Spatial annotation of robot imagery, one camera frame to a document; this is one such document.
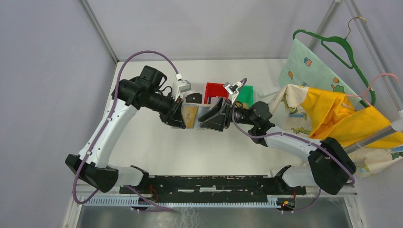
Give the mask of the cream cartoon print cloth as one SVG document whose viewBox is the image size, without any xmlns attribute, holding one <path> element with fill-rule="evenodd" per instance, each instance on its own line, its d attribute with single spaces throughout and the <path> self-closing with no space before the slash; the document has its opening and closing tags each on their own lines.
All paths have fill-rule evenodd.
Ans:
<svg viewBox="0 0 403 228">
<path fill-rule="evenodd" d="M 311 119 L 301 103 L 305 100 L 310 87 L 286 85 L 269 103 L 270 110 L 276 112 L 283 107 L 285 110 L 285 130 L 302 137 L 309 137 Z M 375 175 L 403 159 L 403 134 L 393 133 L 364 148 L 349 154 L 350 159 L 358 168 L 361 178 Z"/>
</svg>

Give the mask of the red plastic bin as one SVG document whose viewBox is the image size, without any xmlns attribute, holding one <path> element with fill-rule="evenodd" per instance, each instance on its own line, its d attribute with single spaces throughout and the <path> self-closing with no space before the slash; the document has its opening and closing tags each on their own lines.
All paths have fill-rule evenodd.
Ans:
<svg viewBox="0 0 403 228">
<path fill-rule="evenodd" d="M 205 87 L 203 103 L 204 104 L 209 104 L 209 99 L 211 97 L 225 97 L 225 98 L 228 98 L 229 93 L 224 88 L 224 84 L 207 82 L 206 87 Z"/>
</svg>

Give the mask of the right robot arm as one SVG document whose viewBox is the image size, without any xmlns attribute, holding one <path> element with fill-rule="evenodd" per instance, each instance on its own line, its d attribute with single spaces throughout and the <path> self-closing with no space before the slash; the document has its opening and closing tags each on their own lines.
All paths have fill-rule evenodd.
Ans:
<svg viewBox="0 0 403 228">
<path fill-rule="evenodd" d="M 324 140 L 287 133 L 270 121 L 269 105 L 258 101 L 250 108 L 220 97 L 217 103 L 198 117 L 200 128 L 222 132 L 233 124 L 255 144 L 276 148 L 297 156 L 307 167 L 284 167 L 275 179 L 277 192 L 286 194 L 293 187 L 317 186 L 336 195 L 345 185 L 355 183 L 356 165 L 341 144 L 332 137 Z"/>
</svg>

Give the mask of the aluminium rail frame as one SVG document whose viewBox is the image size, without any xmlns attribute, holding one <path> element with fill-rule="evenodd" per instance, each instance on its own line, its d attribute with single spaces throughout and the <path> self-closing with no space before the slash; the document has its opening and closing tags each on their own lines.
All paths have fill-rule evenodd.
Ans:
<svg viewBox="0 0 403 228">
<path fill-rule="evenodd" d="M 77 182 L 77 195 L 78 196 L 89 196 L 93 191 L 95 190 L 94 187 L 90 186 L 89 184 L 84 183 L 83 181 L 79 180 Z M 297 195 L 299 197 L 314 197 L 317 195 L 319 192 L 319 187 L 306 187 L 306 193 L 298 193 Z M 107 196 L 117 196 L 117 195 L 122 195 L 120 193 L 120 187 L 113 187 L 109 192 L 107 193 L 102 193 L 98 192 L 96 194 L 98 195 L 107 195 Z M 321 190 L 320 197 L 357 197 L 357 191 L 354 186 L 344 186 L 336 195 L 331 195 L 324 190 Z"/>
</svg>

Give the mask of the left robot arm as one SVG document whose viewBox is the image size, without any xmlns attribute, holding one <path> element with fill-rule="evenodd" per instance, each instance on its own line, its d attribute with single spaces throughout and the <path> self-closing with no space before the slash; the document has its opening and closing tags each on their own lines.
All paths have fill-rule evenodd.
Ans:
<svg viewBox="0 0 403 228">
<path fill-rule="evenodd" d="M 124 128 L 142 107 L 157 112 L 161 121 L 168 126 L 186 127 L 180 94 L 189 91 L 191 84 L 177 74 L 172 94 L 164 96 L 160 91 L 160 82 L 165 77 L 161 71 L 144 66 L 139 76 L 118 82 L 118 87 L 112 92 L 110 106 L 89 142 L 77 155 L 70 154 L 65 160 L 77 179 L 101 192 L 124 185 L 130 185 L 140 194 L 149 189 L 144 170 L 134 166 L 113 166 L 109 158 Z"/>
</svg>

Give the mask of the light green cartoon cloth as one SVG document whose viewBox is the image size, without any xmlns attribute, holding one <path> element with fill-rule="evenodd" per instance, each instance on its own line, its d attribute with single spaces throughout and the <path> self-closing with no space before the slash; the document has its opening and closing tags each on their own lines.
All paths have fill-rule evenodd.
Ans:
<svg viewBox="0 0 403 228">
<path fill-rule="evenodd" d="M 331 68 L 298 39 L 294 39 L 285 65 L 278 77 L 281 87 L 288 84 L 350 95 L 353 105 L 368 106 Z"/>
</svg>

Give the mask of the white plastic bin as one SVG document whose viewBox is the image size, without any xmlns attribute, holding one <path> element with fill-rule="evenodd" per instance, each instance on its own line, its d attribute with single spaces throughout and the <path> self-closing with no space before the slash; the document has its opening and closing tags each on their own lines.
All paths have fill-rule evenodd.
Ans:
<svg viewBox="0 0 403 228">
<path fill-rule="evenodd" d="M 206 84 L 205 83 L 192 83 L 191 86 L 192 86 L 191 91 L 183 93 L 184 101 L 186 102 L 185 97 L 191 93 L 201 93 L 203 95 L 203 101 L 204 101 L 204 93 L 205 93 Z"/>
</svg>

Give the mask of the green plastic bin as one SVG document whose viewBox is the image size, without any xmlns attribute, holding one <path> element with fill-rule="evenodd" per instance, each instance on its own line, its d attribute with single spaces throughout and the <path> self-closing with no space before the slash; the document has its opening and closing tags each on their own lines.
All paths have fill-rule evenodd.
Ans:
<svg viewBox="0 0 403 228">
<path fill-rule="evenodd" d="M 237 101 L 241 102 L 247 108 L 254 104 L 254 89 L 251 85 L 245 85 L 237 96 Z"/>
</svg>

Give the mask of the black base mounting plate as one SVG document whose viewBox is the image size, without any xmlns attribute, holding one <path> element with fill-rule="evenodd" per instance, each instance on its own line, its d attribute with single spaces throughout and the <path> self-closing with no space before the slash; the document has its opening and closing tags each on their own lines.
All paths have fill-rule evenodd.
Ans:
<svg viewBox="0 0 403 228">
<path fill-rule="evenodd" d="M 133 187 L 158 203 L 260 203 L 268 196 L 294 196 L 305 187 L 290 187 L 280 177 L 148 176 Z"/>
</svg>

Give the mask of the black VIP cards stack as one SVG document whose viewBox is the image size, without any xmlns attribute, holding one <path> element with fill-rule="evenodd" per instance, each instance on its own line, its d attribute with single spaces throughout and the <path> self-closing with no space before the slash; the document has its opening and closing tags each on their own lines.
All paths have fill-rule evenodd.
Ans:
<svg viewBox="0 0 403 228">
<path fill-rule="evenodd" d="M 191 93 L 185 97 L 187 103 L 201 104 L 203 101 L 203 95 L 201 93 Z"/>
</svg>

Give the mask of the metal clothes rail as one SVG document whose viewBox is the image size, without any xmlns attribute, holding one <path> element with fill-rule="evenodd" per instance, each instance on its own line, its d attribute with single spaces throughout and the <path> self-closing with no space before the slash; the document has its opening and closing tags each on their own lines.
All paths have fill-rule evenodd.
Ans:
<svg viewBox="0 0 403 228">
<path fill-rule="evenodd" d="M 357 141 L 347 147 L 344 148 L 344 151 L 347 154 L 350 154 L 354 151 L 357 151 L 361 148 L 364 148 L 365 146 L 368 146 L 371 143 L 374 143 L 386 136 L 392 135 L 393 133 L 396 132 L 402 132 L 403 131 L 403 111 L 400 110 L 398 112 L 399 118 L 395 121 L 393 121 L 389 126 L 377 131 L 373 135 L 370 135 L 369 137 L 366 137 L 360 141 Z"/>
</svg>

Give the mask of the yellow cloth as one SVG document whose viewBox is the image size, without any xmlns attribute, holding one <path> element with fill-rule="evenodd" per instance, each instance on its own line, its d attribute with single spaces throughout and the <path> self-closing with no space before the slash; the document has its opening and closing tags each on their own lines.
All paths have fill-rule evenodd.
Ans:
<svg viewBox="0 0 403 228">
<path fill-rule="evenodd" d="M 391 124 L 373 106 L 355 111 L 343 93 L 309 88 L 301 106 L 311 119 L 310 138 L 332 137 L 342 146 L 349 146 Z"/>
</svg>

